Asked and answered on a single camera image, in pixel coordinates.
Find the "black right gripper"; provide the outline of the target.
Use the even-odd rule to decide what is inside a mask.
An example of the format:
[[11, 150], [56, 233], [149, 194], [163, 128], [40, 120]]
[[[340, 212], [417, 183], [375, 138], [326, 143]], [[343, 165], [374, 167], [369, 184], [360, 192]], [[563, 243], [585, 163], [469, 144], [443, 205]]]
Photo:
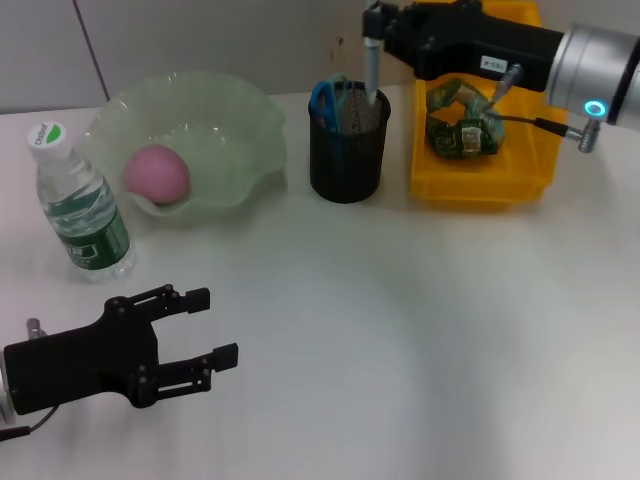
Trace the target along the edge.
[[500, 19], [484, 12], [479, 1], [410, 3], [375, 1], [362, 16], [367, 49], [384, 44], [386, 53], [408, 65], [418, 79], [469, 74], [498, 80], [504, 61], [523, 69], [517, 86], [542, 92], [563, 38], [561, 32]]

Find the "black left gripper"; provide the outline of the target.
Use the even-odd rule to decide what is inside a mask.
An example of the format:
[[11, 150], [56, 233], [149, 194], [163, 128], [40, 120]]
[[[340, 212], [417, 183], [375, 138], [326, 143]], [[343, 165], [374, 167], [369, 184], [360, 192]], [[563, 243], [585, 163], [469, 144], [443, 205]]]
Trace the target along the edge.
[[90, 325], [5, 347], [15, 411], [25, 415], [108, 392], [147, 408], [158, 400], [210, 391], [214, 373], [238, 365], [238, 345], [159, 366], [151, 326], [168, 316], [209, 308], [208, 288], [180, 294], [166, 284], [106, 303], [102, 316]]

